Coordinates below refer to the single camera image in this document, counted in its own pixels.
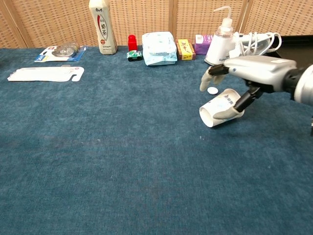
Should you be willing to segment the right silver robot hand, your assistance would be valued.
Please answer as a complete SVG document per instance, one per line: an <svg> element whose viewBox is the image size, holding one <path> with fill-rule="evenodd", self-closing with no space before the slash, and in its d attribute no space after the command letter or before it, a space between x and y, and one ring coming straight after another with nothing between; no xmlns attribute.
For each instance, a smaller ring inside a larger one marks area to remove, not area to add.
<svg viewBox="0 0 313 235"><path fill-rule="evenodd" d="M300 77L298 72L294 60L262 55L229 58L207 69L201 78L200 90L204 91L210 81L221 83L227 74L242 78L249 89L233 106L213 116L214 119L229 119L241 113L263 93L288 92L293 98Z"/></svg>

